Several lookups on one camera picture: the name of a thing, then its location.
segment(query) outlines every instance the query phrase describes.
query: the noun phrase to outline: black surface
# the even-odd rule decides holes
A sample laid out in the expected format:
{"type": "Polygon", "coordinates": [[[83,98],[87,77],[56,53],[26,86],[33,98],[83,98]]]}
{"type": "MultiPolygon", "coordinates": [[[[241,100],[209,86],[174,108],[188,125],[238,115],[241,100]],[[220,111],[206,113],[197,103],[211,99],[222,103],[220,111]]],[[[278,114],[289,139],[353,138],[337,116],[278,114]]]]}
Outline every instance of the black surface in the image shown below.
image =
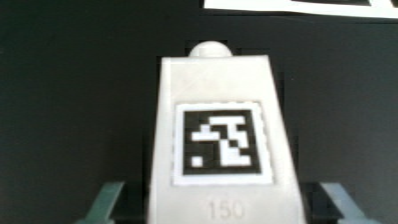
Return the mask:
{"type": "Polygon", "coordinates": [[[158,58],[200,40],[270,55],[300,181],[396,222],[396,20],[198,5],[0,1],[0,223],[71,223],[103,182],[147,179],[158,58]]]}

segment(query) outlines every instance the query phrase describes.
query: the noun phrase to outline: dark green support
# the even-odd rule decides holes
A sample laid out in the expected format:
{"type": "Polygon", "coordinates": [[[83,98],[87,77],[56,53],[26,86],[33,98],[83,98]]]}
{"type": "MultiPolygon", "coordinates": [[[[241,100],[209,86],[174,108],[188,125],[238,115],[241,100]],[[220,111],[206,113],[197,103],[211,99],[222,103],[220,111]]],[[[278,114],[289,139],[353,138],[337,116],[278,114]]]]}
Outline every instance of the dark green support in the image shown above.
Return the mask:
{"type": "Polygon", "coordinates": [[[78,220],[74,224],[113,224],[110,214],[115,207],[117,198],[120,195],[124,182],[104,183],[95,201],[85,219],[78,220]]]}

